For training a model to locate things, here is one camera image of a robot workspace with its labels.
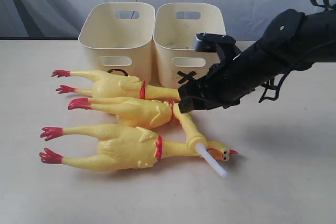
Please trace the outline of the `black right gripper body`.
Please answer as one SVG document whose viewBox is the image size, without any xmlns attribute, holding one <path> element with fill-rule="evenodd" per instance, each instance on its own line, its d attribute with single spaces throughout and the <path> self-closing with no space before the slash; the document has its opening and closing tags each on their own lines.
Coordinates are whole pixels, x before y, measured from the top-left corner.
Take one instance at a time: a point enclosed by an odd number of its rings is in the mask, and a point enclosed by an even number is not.
<svg viewBox="0 0 336 224">
<path fill-rule="evenodd" d="M 180 101 L 178 107 L 181 113 L 189 113 L 195 110 L 212 110 L 215 108 L 229 108 L 240 104 L 240 99 L 224 100 L 220 95 L 220 90 L 223 87 L 221 84 L 212 80 L 211 77 L 217 73 L 221 73 L 225 67 L 222 63 L 215 63 L 210 68 L 206 75 L 199 79 L 195 79 L 195 71 L 188 74 L 178 71 L 177 74 L 181 77 L 178 84 L 178 94 Z"/>
</svg>

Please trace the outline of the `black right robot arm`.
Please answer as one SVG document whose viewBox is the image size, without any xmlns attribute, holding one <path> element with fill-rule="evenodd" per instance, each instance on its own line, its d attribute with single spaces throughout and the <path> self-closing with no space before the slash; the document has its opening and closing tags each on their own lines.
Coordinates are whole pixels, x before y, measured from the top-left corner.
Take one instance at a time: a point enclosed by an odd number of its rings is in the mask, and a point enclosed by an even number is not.
<svg viewBox="0 0 336 224">
<path fill-rule="evenodd" d="M 198 33 L 194 46 L 197 52 L 216 53 L 219 63 L 198 79 L 185 77 L 178 89 L 182 113 L 236 106 L 259 86 L 275 91 L 276 100 L 281 88 L 276 76 L 285 79 L 316 62 L 335 62 L 335 11 L 306 15 L 288 9 L 243 51 L 233 37 L 221 34 Z"/>
</svg>

